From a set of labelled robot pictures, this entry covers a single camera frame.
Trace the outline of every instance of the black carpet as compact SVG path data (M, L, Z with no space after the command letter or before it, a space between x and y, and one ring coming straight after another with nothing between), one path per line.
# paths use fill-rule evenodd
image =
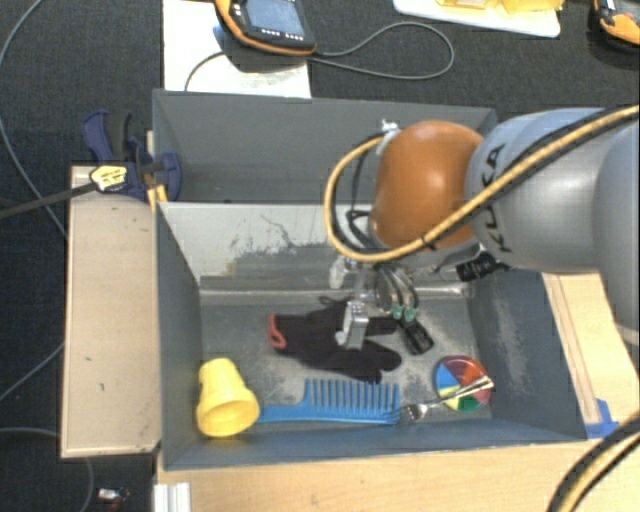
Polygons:
M32 4L0 0L0 44ZM413 19L395 12L391 0L313 0L305 8L321 51L344 49L384 25ZM445 76L399 82L313 63L312 94L493 107L503 120L557 107L638 102L638 54L594 40L587 12L588 0L569 0L555 40L435 23L456 50ZM161 0L47 0L16 37L0 69L0 116L43 195L65 189L72 163L89 158L79 130L89 113L129 110L133 133L151 127L151 91L162 85L161 13ZM410 28L344 61L421 74L446 59L440 40ZM33 199L1 144L0 198ZM65 206L54 210L64 222ZM36 212L0 221L0 395L62 341L64 296L65 244L51 220ZM0 403L0 428L57 430L61 375L58 357ZM131 490L125 510L147 509L150 456L97 459L95 471L96 487ZM1 510L77 510L85 491L83 464L57 460L54 441L0 436Z

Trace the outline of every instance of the metal bracket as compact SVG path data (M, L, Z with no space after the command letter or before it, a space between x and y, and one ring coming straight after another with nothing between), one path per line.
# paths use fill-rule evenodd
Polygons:
M342 321L342 331L336 333L338 345L348 345L349 348L362 348L364 336L369 325L367 301L370 290L367 286L370 269L363 267L356 275L353 287L353 299L347 302Z
M191 512L191 485L181 482L176 485L153 486L154 512Z

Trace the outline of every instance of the yellow label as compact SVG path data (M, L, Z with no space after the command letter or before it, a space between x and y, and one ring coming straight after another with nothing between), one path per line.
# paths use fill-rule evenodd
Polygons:
M436 0L447 7L469 7L472 9L488 9L495 7L498 0Z
M559 11L564 0L502 0L505 10L509 14L533 11Z
M127 168L115 165L102 165L91 172L91 181L100 192L117 192L127 185Z

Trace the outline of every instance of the white paper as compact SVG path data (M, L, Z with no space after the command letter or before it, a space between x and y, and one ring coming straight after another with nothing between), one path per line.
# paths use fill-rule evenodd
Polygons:
M220 51L213 34L217 23L211 2L163 0L164 88L184 90L191 70ZM189 91L310 98L306 64L273 73L242 73L226 57L202 66Z
M554 10L509 14L502 4L491 9L445 7L436 0L393 0L398 12L463 25L506 30L540 37L557 37L560 23Z

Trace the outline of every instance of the bin floor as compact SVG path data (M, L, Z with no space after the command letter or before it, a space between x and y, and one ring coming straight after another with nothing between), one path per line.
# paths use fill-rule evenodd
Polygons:
M273 300L251 293L246 300L251 304L247 305L242 304L242 293L238 293L232 300L228 300L228 296L217 296L215 292L202 294L202 359L230 358L261 404L293 405L302 400L305 379L344 380L348 377L312 369L291 357L276 353L268 338L269 314L304 314L323 307L320 302L314 303L311 292L306 300L292 300L293 297L287 297L286 293L281 294L279 299ZM225 300L233 305L224 304ZM418 318L435 342L434 347L426 354L411 355L405 348L400 330L392 335L371 337L397 351L402 357L402 364L392 372L383 372L382 378L382 383L399 384L402 403L424 402L436 398L433 372L444 357L466 355L478 358L467 301L459 296L421 300ZM435 408L428 420L465 418L491 418L490 406L467 413L442 406Z

